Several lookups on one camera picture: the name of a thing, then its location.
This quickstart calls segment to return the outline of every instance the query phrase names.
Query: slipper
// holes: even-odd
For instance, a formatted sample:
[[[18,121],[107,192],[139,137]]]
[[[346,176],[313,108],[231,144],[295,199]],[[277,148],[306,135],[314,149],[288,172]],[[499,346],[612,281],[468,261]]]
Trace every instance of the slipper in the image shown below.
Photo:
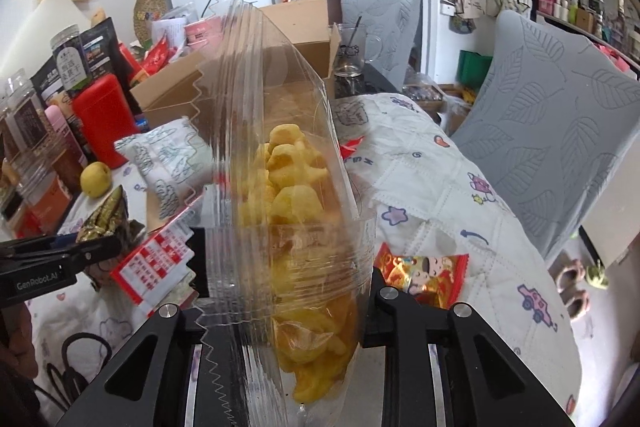
[[[578,282],[582,281],[587,275],[587,270],[584,269],[584,265],[578,259],[572,260],[567,263],[556,276],[556,288],[562,293],[567,288],[575,286]]]
[[[594,288],[606,290],[609,287],[609,279],[607,279],[604,270],[605,268],[599,260],[597,266],[588,267],[587,282]]]
[[[586,290],[577,290],[570,295],[563,295],[562,300],[569,313],[571,322],[584,317],[591,308],[591,299]]]

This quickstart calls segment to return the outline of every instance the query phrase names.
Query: black package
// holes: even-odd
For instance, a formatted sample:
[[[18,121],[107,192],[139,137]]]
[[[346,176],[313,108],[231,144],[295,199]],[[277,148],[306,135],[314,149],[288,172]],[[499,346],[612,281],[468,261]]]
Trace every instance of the black package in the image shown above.
[[[91,147],[89,147],[82,133],[82,122],[71,107],[71,97],[69,97],[65,87],[62,85],[62,79],[53,57],[47,60],[44,66],[31,77],[31,83],[45,107],[57,105],[60,108],[66,123],[71,127],[71,131],[76,140],[78,140],[80,147],[82,147],[84,154],[88,157],[93,157]]]
[[[133,115],[141,114],[142,110],[138,102],[129,92],[129,76],[132,73],[132,68],[120,52],[120,43],[111,17],[82,32],[80,38],[93,81],[95,82],[105,74],[113,73],[120,83]]]

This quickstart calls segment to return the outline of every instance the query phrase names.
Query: cartoon snack wrapper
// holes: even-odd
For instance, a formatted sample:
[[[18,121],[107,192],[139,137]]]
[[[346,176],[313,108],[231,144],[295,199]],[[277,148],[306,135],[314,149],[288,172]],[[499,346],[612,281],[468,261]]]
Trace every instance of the cartoon snack wrapper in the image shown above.
[[[423,304],[448,310],[460,295],[469,255],[446,257],[400,257],[386,243],[373,266],[379,268],[389,286],[415,296]]]

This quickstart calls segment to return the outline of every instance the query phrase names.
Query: white pillow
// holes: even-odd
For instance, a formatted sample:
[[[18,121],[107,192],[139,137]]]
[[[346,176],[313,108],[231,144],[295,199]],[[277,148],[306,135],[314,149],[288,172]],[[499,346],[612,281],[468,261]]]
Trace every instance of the white pillow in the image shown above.
[[[211,182],[212,152],[187,117],[127,136],[115,150],[138,167],[160,200],[160,219],[173,216]]]

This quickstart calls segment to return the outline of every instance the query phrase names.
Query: gripper logo text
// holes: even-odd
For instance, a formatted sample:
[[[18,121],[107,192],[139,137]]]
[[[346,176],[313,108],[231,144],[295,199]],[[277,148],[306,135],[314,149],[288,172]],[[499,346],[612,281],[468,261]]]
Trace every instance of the gripper logo text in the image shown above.
[[[56,279],[58,279],[58,274],[56,272],[52,272],[42,277],[34,277],[33,279],[29,279],[25,282],[18,282],[15,287],[18,288],[18,290],[28,290],[29,288],[34,288],[36,286],[46,284],[47,282],[51,282]]]

